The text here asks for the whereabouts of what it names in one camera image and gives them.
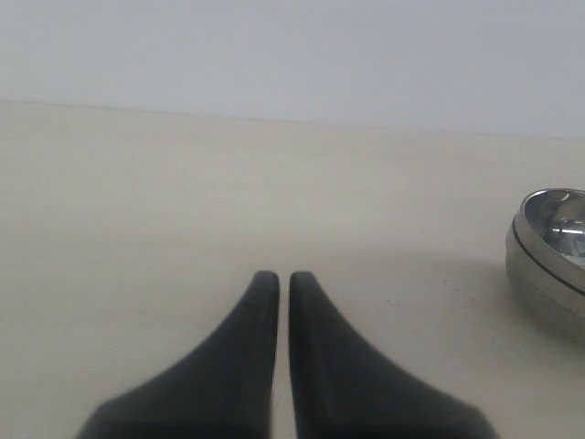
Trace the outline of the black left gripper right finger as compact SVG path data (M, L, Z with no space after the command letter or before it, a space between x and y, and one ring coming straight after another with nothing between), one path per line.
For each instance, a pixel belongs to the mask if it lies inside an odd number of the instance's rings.
M371 346L313 273L289 283L289 364L300 438L495 438L476 407Z

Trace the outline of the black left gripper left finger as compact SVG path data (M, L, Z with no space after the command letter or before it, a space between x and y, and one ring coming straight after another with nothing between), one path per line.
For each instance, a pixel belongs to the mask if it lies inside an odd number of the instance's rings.
M276 273L256 272L193 351L104 402L80 438L268 438L280 306Z

